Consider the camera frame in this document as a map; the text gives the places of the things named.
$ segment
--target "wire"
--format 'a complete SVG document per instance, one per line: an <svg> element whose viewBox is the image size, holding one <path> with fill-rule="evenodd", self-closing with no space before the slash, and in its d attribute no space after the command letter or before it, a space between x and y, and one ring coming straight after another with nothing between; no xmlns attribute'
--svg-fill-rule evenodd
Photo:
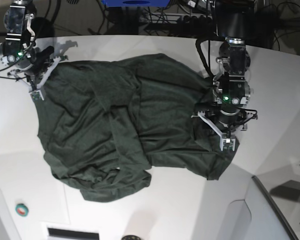
<svg viewBox="0 0 300 240"><path fill-rule="evenodd" d="M149 12L149 16L150 16L151 23L153 23L153 20L152 20L152 13L151 13L151 11L150 11L150 7L148 7L148 12Z"/></svg>
<svg viewBox="0 0 300 240"><path fill-rule="evenodd" d="M101 13L102 13L102 22L101 22L101 25L99 26L99 29L98 29L98 31L96 32L98 35L100 35L100 31L101 31L101 28L103 27L103 25L105 24L105 21L106 21L106 8L104 8L104 10L103 10L103 8L102 8L102 5L101 5L101 3L99 2L99 0L95 0L97 3L98 3L98 5L99 5L99 8L100 8L100 11L101 11Z"/></svg>
<svg viewBox="0 0 300 240"><path fill-rule="evenodd" d="M285 1L285 2L280 3L280 4L276 7L277 12L279 12L279 6L280 6L280 5L283 5L283 4L292 4L292 5L296 5L296 6L298 6L298 7L300 8L300 5L299 5L299 4L296 4L296 3L294 3L294 2Z"/></svg>
<svg viewBox="0 0 300 240"><path fill-rule="evenodd" d="M283 36L286 36L286 35L295 34L295 33L300 33L300 30L291 31L291 32L286 32L286 33L281 34L280 36L276 37L276 39L275 39L274 42L272 43L271 49L274 47L274 44L276 43L276 41L277 41L279 38L282 38Z"/></svg>
<svg viewBox="0 0 300 240"><path fill-rule="evenodd" d="M75 31L72 31L72 30L70 30L70 29L68 29L66 27L63 27L63 26L60 26L60 25L57 25L57 24L54 24L54 28L57 29L57 30L69 32L69 33L72 33L72 34L75 34L75 35L78 35L78 36L83 36L80 33L77 33Z"/></svg>
<svg viewBox="0 0 300 240"><path fill-rule="evenodd" d="M109 12L109 7L107 7L107 6L104 6L104 10L105 10L105 12ZM111 21L110 19L109 19L109 16L107 15L107 14L105 14L105 18L106 18L106 20L108 21L108 22L110 22L110 23L112 23L112 24L118 24L119 22L116 22L116 21Z"/></svg>
<svg viewBox="0 0 300 240"><path fill-rule="evenodd" d="M182 6L180 3L178 4L178 7L181 8L182 11L184 11L186 14L189 14L190 16L191 16L191 14L193 14L193 13L189 12L188 10L186 10L186 9L184 8L184 6ZM203 16L204 16L203 13L195 13L195 14L196 14L196 15L203 15Z"/></svg>
<svg viewBox="0 0 300 240"><path fill-rule="evenodd" d="M275 37L276 42L278 43L278 51L280 52L280 43L279 43L279 39L277 38L276 32L274 33L274 37Z"/></svg>
<svg viewBox="0 0 300 240"><path fill-rule="evenodd" d="M27 78L26 76L20 77L20 78L12 78L12 77L7 77L7 76L0 76L0 79L10 79L10 80L20 80L20 79L25 79Z"/></svg>
<svg viewBox="0 0 300 240"><path fill-rule="evenodd" d="M149 32L149 31L147 31L147 30L143 30L145 33L147 33L149 36L152 36L152 34Z"/></svg>
<svg viewBox="0 0 300 240"><path fill-rule="evenodd" d="M61 7L61 0L57 0L56 1L56 6L55 6L55 10L54 10L54 13L53 13L53 16L51 18L51 23L54 24L57 17L58 17L58 14L59 14L59 11L60 11L60 7Z"/></svg>
<svg viewBox="0 0 300 240"><path fill-rule="evenodd" d="M195 47L196 47L196 50L200 56L200 59L203 63L203 66L206 70L206 72L208 73L208 75L212 78L211 81L213 80L214 78L214 74L211 72L211 69L210 67L208 66L207 64L207 60L205 58L205 55L204 53L202 52L202 49L201 49L201 43L207 41L209 39L209 37L202 37L202 38L198 38L196 41L195 41Z"/></svg>
<svg viewBox="0 0 300 240"><path fill-rule="evenodd" d="M255 14L259 14L259 13L262 12L264 9L267 9L267 8L269 8L269 7L274 7L274 9L277 9L277 6L276 6L276 5L274 5L274 4L269 4L269 5L267 5L267 6L264 6L264 7L260 8L258 11L256 11Z"/></svg>
<svg viewBox="0 0 300 240"><path fill-rule="evenodd" d="M110 21L109 21L108 18L107 18L107 21L106 21L106 31L107 31L107 32L109 31L109 24L110 24Z"/></svg>
<svg viewBox="0 0 300 240"><path fill-rule="evenodd" d="M163 12L163 11L161 11L160 17L159 17L158 20L156 21L156 24L159 23L159 20L160 20L160 19L162 19L162 23L164 23L165 18L164 18L164 12Z"/></svg>
<svg viewBox="0 0 300 240"><path fill-rule="evenodd" d="M205 20L206 20L206 25L208 26L208 0L205 1ZM211 69L210 48L211 48L211 41L209 39L208 40L208 66L209 66L209 69Z"/></svg>
<svg viewBox="0 0 300 240"><path fill-rule="evenodd" d="M52 0L49 0L48 7L47 7L47 10L46 10L46 13L45 13L45 15L44 15L44 17L43 17L44 19L47 19L47 16L48 16L48 14L49 14L49 11L50 11L50 8L51 8L51 1L52 1ZM7 70L7 69L9 69L9 68L12 68L12 67L15 66L16 64L18 64L18 63L19 63L19 62L27 55L27 53L28 53L28 52L32 49L32 47L34 46L34 44L35 44L35 42L36 42L36 39L38 38L38 36L39 36L40 32L42 31L42 29L44 28L44 26L45 26L45 21L42 22L41 27L39 28L38 33L36 34L36 36L35 36L35 38L34 38L34 41L30 44L30 46L29 46L29 47L27 48L27 50L24 52L23 56L20 57L17 61L15 61L14 63L12 63L11 65L9 65L9 66L7 66L7 67L5 67L5 68L0 69L0 72L5 71L5 70Z"/></svg>

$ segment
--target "black cable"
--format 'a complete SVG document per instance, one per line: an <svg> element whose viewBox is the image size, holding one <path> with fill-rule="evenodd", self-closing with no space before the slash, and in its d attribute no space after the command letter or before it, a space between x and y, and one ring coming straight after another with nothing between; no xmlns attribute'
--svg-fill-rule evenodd
<svg viewBox="0 0 300 240"><path fill-rule="evenodd" d="M96 2L98 3L100 11L102 13L102 22L101 22L101 25L99 26L98 31L96 32L98 35L100 35L101 28L103 27L103 25L105 24L105 21L106 21L106 8L104 8L104 9L102 8L102 5L99 2L99 0L96 0Z"/></svg>
<svg viewBox="0 0 300 240"><path fill-rule="evenodd" d="M107 32L109 31L109 24L110 24L110 21L107 19L107 21L106 21L106 31Z"/></svg>
<svg viewBox="0 0 300 240"><path fill-rule="evenodd" d="M148 7L148 13L149 13L149 16L150 16L151 23L153 24L154 21L152 20L152 13L150 11L150 7Z"/></svg>
<svg viewBox="0 0 300 240"><path fill-rule="evenodd" d="M279 38L281 38L283 36L290 35L290 34L295 34L295 33L300 33L300 30L286 32L286 33L281 34L280 36L278 36L277 39L279 39ZM276 43L277 39L273 41L271 49L274 47L274 44Z"/></svg>
<svg viewBox="0 0 300 240"><path fill-rule="evenodd" d="M47 16L48 16L48 14L49 14L49 11L50 11L50 8L51 8L51 1L52 1L52 0L49 0L48 8L47 8L46 13L45 13L45 15L44 15L44 17L43 17L44 19L47 19ZM12 67L15 66L16 64L18 64L18 63L19 63L19 62L27 55L27 53L28 53L28 52L32 49L32 47L34 46L34 44L35 44L35 42L36 42L36 39L38 38L38 36L39 36L40 32L42 31L42 29L44 28L44 26L45 26L45 21L42 22L41 27L39 28L38 33L36 34L36 36L35 36L35 38L34 38L34 41L30 44L30 46L28 47L28 49L24 52L23 56L20 57L20 58L19 58L17 61L15 61L14 63L12 63L10 66L7 66L7 67L5 67L5 68L0 69L0 72L5 71L5 70L7 70L7 69L9 69L9 68L12 68Z"/></svg>
<svg viewBox="0 0 300 240"><path fill-rule="evenodd" d="M170 24L171 22L168 20L168 15L165 13L165 12L163 12L163 15L165 16L165 18L164 18L164 20L168 23L168 24Z"/></svg>
<svg viewBox="0 0 300 240"><path fill-rule="evenodd" d="M241 122L240 124L236 124L238 126L240 125L244 125L246 124L247 122L249 122L251 119L254 119L254 118L257 118L258 117L258 111L257 110L254 110L254 109L247 109L247 108L242 108L242 107L237 107L237 106L234 106L236 109L239 109L241 111L245 111L245 112L254 112L253 116L246 119L245 121Z"/></svg>
<svg viewBox="0 0 300 240"><path fill-rule="evenodd" d="M54 10L53 16L52 16L51 21L50 21L52 24L55 23L55 21L58 17L60 7L61 7L61 0L56 0L55 10Z"/></svg>
<svg viewBox="0 0 300 240"><path fill-rule="evenodd" d="M205 21L206 21L206 25L208 26L208 0L206 0L206 2L205 2ZM209 69L211 69L210 48L211 48L211 42L210 42L210 39L209 39L208 40L208 66L209 66Z"/></svg>
<svg viewBox="0 0 300 240"><path fill-rule="evenodd" d="M59 30L59 31L65 31L65 32L69 32L69 33L72 33L72 34L75 34L75 35L78 35L78 36L83 36L82 34L80 33L77 33L75 31L72 31L66 27L63 27L63 26L60 26L60 25L57 25L57 24L54 24L54 28Z"/></svg>
<svg viewBox="0 0 300 240"><path fill-rule="evenodd" d="M285 2L280 3L280 4L276 7L277 12L279 12L279 6L280 6L280 5L283 5L283 4L292 4L292 5L296 5L296 6L298 6L298 7L300 8L300 5L299 5L299 4L296 4L296 3L294 3L294 2L285 1Z"/></svg>
<svg viewBox="0 0 300 240"><path fill-rule="evenodd" d="M12 78L12 77L7 77L7 76L0 76L0 79L10 79L10 80L21 80L27 78L26 76L20 77L20 78Z"/></svg>
<svg viewBox="0 0 300 240"><path fill-rule="evenodd" d="M152 34L149 32L149 31L147 31L147 30L143 30L145 33L147 33L149 36L152 36Z"/></svg>
<svg viewBox="0 0 300 240"><path fill-rule="evenodd" d="M262 12L264 9L267 9L267 8L269 8L269 7L274 7L274 9L277 10L277 6L276 6L276 5L274 5L274 4L269 4L269 5L267 5L267 6L264 6L264 7L260 8L260 9L258 9L258 10L256 11L255 14L259 14L259 13Z"/></svg>
<svg viewBox="0 0 300 240"><path fill-rule="evenodd" d="M278 43L278 51L280 52L280 43L279 43L279 39L277 38L277 33L276 32L274 33L274 37L275 37L276 42Z"/></svg>
<svg viewBox="0 0 300 240"><path fill-rule="evenodd" d="M162 19L162 23L164 23L164 21L165 21L165 18L164 18L164 12L163 12L163 10L161 10L161 14L160 14L160 17L158 18L158 20L156 21L156 24L158 24L159 23L159 20L160 19Z"/></svg>
<svg viewBox="0 0 300 240"><path fill-rule="evenodd" d="M203 66L206 70L206 72L208 73L208 75L211 77L211 81L212 79L214 78L214 74L212 73L210 67L208 66L207 64L207 60L205 58L205 55L204 53L202 52L202 49L201 49L201 44L205 41L209 40L209 37L201 37L201 38L198 38L196 41L195 41L195 47L196 47L196 50L200 56L200 59L203 63Z"/></svg>
<svg viewBox="0 0 300 240"><path fill-rule="evenodd" d="M109 7L104 6L104 11L105 11L105 12L109 12ZM110 22L110 23L112 23L112 24L118 24L118 23L119 23L119 22L116 22L116 21L111 21L111 20L109 19L109 17L108 17L107 14L105 14L105 18L106 18L106 20L107 20L108 22Z"/></svg>

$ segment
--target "floor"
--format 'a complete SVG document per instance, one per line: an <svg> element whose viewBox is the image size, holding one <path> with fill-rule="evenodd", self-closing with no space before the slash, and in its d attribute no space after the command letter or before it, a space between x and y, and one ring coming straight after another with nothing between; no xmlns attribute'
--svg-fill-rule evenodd
<svg viewBox="0 0 300 240"><path fill-rule="evenodd" d="M37 16L44 16L47 7L47 0L33 0L37 8ZM56 7L55 0L52 1L51 9L48 14L48 19L51 19L54 9ZM282 3L283 0L273 0L275 5ZM291 2L297 3L300 5L300 0L291 0ZM0 0L0 32L6 32L6 29L3 24L3 16L7 11L11 0ZM291 5L291 9L288 5L282 5L280 11L282 11L282 18L299 18L300 17L300 8L296 5ZM177 6L174 5L171 7L168 12L179 11L182 13L181 9L177 9ZM96 1L91 0L80 0L78 4L72 5L68 4L66 1L62 1L61 8L58 14L58 17L55 21L55 35L60 36L75 36L75 35L90 35L88 29L93 30L94 32L98 31L100 24L103 21L102 12ZM107 30L107 23L103 24L100 33L104 34ZM280 37L281 35L286 34L286 31L279 30L276 35ZM0 37L0 43L4 40L4 36ZM300 31L286 34L279 38L279 45L277 42L274 43L273 49L276 51L281 51L290 54L300 55Z"/></svg>

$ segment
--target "metal bracket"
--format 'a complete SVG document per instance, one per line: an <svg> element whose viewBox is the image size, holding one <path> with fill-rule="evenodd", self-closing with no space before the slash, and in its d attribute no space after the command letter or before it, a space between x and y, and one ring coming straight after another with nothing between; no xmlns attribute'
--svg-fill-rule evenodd
<svg viewBox="0 0 300 240"><path fill-rule="evenodd" d="M18 83L21 83L24 86L26 86L33 101L38 101L38 100L44 101L45 96L46 96L46 91L44 89L44 84L48 80L48 78L51 75L52 71L57 67L59 62L67 60L67 59L68 59L67 56L61 56L61 57L57 56L57 57L55 57L53 64L50 67L48 67L48 69L44 73L41 82L35 86L36 89L33 89L31 85L29 85L24 80L22 80L22 78L18 75L18 74L22 73L22 71L20 69L11 70L8 73L8 77L14 76L16 79L18 79L17 80Z"/></svg>
<svg viewBox="0 0 300 240"><path fill-rule="evenodd" d="M220 149L223 151L225 148L231 148L232 151L236 149L236 137L231 135L227 137L227 134L222 132L210 119L205 115L204 111L198 112L198 117L201 118L206 124L208 124L213 131L220 137Z"/></svg>
<svg viewBox="0 0 300 240"><path fill-rule="evenodd" d="M35 41L36 33L31 28L31 22L33 19L35 19L35 15L33 13L30 13L30 14L27 14L25 17L27 18L26 29L31 34L30 42L33 42L33 41Z"/></svg>

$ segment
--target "black knob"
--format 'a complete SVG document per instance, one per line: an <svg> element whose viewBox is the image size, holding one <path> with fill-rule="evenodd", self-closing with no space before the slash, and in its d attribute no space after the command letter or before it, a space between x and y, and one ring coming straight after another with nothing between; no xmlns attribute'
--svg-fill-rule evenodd
<svg viewBox="0 0 300 240"><path fill-rule="evenodd" d="M78 4L79 0L66 0L69 4Z"/></svg>

